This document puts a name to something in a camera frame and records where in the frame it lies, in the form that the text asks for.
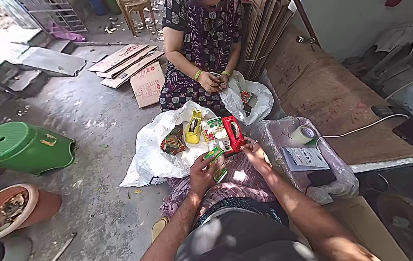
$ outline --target green bangle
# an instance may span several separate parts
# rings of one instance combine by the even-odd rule
[[[198,70],[198,72],[195,74],[195,81],[198,82],[198,76],[202,73],[202,70]]]

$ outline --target yellow tape dispenser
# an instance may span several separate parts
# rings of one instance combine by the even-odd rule
[[[190,144],[198,144],[200,142],[202,123],[202,111],[200,109],[193,110],[192,119],[187,125],[186,129],[186,142]]]

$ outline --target woman's hand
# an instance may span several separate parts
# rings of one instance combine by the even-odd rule
[[[220,87],[222,88],[221,91],[227,89],[227,87],[229,86],[229,75],[227,74],[221,74],[217,77],[217,79],[222,82],[220,84]]]
[[[257,166],[259,164],[266,163],[266,153],[263,151],[260,143],[258,141],[253,140],[249,137],[244,137],[250,143],[245,144],[244,146],[240,147],[240,149],[247,155],[248,160],[253,164],[253,166]]]
[[[198,82],[207,92],[219,92],[219,80],[209,72],[201,72],[198,75]]]
[[[216,170],[216,164],[212,164],[211,166],[209,166],[210,162],[213,161],[214,157],[210,157],[209,159],[204,160],[203,157],[205,157],[206,154],[208,154],[208,152],[200,155],[195,160],[192,167],[190,167],[190,191],[198,195],[200,199],[203,198],[203,195],[210,187],[216,184],[213,180],[213,174]]]

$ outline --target red tape dispenser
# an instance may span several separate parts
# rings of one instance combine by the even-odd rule
[[[223,121],[224,128],[226,129],[227,136],[231,141],[231,148],[234,152],[240,152],[240,147],[245,145],[245,139],[238,126],[237,119],[234,116],[229,116],[221,119]]]

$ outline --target wall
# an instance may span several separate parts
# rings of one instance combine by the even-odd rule
[[[362,55],[395,24],[413,22],[413,0],[385,7],[385,0],[301,0],[321,47],[339,61]],[[294,24],[302,29],[298,15]]]
[[[23,29],[40,29],[16,0],[0,0],[0,7]]]

